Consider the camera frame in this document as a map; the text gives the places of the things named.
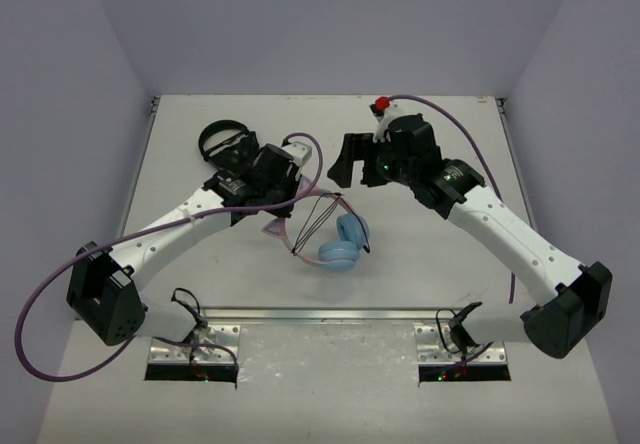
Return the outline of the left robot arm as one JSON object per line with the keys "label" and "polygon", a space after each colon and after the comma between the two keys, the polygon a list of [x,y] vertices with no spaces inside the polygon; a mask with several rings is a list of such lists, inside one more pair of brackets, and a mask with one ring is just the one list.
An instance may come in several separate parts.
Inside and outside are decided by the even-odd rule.
{"label": "left robot arm", "polygon": [[187,341],[203,327],[203,318],[176,301],[154,303],[143,289],[186,251],[261,207],[287,215],[311,155],[311,147],[301,142],[267,144],[247,161],[226,155],[210,179],[147,226],[144,235],[104,250],[93,242],[82,247],[67,303],[108,346],[134,336]]}

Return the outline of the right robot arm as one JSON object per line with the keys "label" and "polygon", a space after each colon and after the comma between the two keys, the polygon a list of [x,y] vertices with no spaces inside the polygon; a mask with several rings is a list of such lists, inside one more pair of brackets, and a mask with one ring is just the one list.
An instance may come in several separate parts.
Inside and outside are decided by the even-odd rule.
{"label": "right robot arm", "polygon": [[461,353],[490,341],[531,342],[562,359],[603,319],[612,273],[585,265],[552,245],[512,212],[469,164],[442,156],[432,126],[420,114],[381,111],[373,133],[347,133],[327,176],[341,188],[361,182],[408,187],[424,207],[468,233],[524,285],[533,307],[473,302],[454,314],[449,335]]}

